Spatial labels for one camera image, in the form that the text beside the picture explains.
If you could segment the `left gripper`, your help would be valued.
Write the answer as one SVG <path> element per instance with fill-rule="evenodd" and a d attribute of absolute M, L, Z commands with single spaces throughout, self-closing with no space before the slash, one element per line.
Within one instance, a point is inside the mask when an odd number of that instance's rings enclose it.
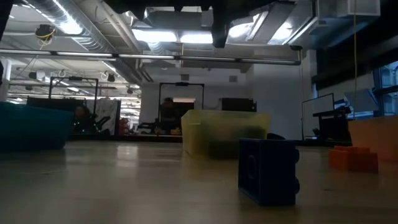
<path fill-rule="evenodd" d="M 221 0 L 214 3 L 213 24 L 211 35 L 213 46 L 218 49 L 225 47 L 228 38 L 230 21 L 247 16 L 251 11 L 266 6 L 274 0 Z"/>

